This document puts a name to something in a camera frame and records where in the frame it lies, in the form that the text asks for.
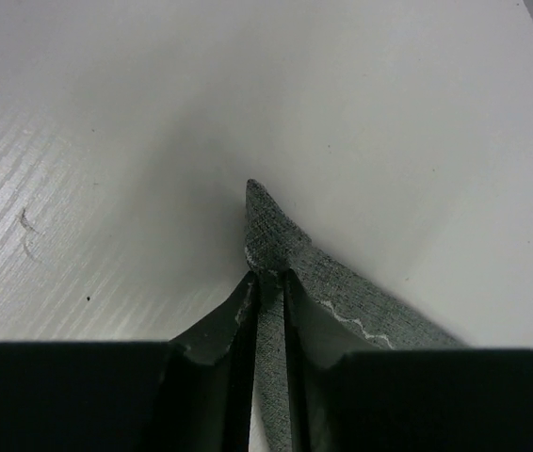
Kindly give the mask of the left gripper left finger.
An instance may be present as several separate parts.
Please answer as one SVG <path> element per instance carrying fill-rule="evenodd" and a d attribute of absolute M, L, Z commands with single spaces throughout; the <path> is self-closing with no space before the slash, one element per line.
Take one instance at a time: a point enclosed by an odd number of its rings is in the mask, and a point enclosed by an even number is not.
<path fill-rule="evenodd" d="M 260 287 L 168 341 L 0 342 L 0 451 L 245 451 Z"/>

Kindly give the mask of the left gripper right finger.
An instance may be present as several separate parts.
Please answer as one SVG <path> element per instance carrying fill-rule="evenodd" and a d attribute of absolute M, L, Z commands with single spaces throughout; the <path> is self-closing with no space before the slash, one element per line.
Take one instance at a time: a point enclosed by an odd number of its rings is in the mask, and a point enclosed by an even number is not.
<path fill-rule="evenodd" d="M 384 351 L 283 274 L 297 451 L 533 451 L 533 349 Z"/>

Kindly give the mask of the grey cloth napkin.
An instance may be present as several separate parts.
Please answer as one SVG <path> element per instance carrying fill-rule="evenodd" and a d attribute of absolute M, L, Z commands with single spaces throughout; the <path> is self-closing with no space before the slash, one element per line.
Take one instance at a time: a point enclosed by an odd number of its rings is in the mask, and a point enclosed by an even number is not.
<path fill-rule="evenodd" d="M 287 269 L 296 272 L 318 305 L 371 347 L 463 347 L 464 343 L 443 327 L 315 246 L 267 189 L 253 179 L 246 184 L 246 221 L 244 252 L 263 289 L 256 343 L 256 394 L 270 450 L 292 448 L 280 280 Z"/>

